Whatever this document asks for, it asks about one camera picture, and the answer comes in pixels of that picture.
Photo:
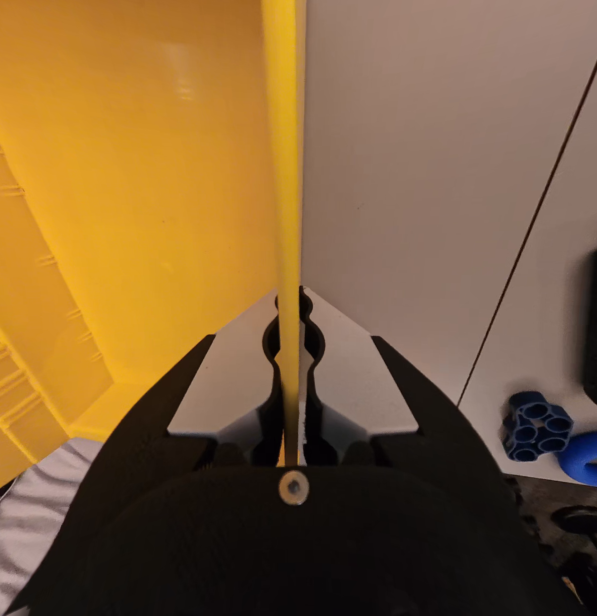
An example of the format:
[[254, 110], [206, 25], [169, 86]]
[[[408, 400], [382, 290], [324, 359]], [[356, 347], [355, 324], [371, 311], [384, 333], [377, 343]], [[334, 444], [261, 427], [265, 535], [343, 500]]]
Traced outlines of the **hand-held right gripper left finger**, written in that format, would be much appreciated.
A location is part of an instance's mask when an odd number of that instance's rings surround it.
[[169, 435], [236, 445], [255, 466], [276, 466], [284, 433], [277, 293], [217, 331], [168, 425]]

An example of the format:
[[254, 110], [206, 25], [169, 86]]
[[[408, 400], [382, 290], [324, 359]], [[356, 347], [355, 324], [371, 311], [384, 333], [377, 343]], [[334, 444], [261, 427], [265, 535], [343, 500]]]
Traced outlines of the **yellow plastic bin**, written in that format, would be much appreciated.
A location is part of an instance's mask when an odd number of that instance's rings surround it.
[[299, 1], [0, 1], [0, 487], [277, 291]]

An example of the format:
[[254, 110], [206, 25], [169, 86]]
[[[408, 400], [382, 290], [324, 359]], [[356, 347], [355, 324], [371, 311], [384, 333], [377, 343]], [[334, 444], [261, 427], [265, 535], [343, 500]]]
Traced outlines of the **black round disc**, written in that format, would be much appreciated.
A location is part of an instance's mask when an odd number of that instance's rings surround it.
[[564, 507], [555, 511], [550, 519], [558, 528], [569, 534], [597, 536], [597, 507]]

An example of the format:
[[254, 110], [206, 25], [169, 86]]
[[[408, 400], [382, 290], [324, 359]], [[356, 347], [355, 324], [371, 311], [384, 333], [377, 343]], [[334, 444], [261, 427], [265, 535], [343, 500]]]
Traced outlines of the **black oblong device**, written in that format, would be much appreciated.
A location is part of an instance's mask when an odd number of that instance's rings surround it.
[[590, 256], [581, 382], [588, 398], [597, 405], [597, 250]]

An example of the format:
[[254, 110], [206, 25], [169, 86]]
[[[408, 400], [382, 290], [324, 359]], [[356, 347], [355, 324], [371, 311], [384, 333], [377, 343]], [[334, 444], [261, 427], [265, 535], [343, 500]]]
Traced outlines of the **grey cloth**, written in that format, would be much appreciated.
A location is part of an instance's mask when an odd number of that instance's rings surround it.
[[76, 437], [27, 469], [0, 503], [0, 615], [41, 561], [103, 443]]

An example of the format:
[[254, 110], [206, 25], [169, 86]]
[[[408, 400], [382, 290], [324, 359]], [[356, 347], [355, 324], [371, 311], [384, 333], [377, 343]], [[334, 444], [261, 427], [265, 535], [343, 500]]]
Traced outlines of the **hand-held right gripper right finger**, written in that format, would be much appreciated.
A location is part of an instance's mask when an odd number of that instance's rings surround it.
[[300, 464], [335, 466], [355, 442], [418, 432], [366, 329], [308, 287], [300, 318]]

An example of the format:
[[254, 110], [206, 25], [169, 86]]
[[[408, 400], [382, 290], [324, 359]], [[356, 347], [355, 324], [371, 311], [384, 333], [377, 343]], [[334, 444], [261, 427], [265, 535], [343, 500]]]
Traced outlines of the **blue hexagonal tube holder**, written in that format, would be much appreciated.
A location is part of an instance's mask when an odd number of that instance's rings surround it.
[[571, 439], [574, 421], [563, 407], [550, 404], [540, 392], [529, 390], [510, 396], [502, 426], [507, 458], [532, 463], [542, 455], [563, 452]]

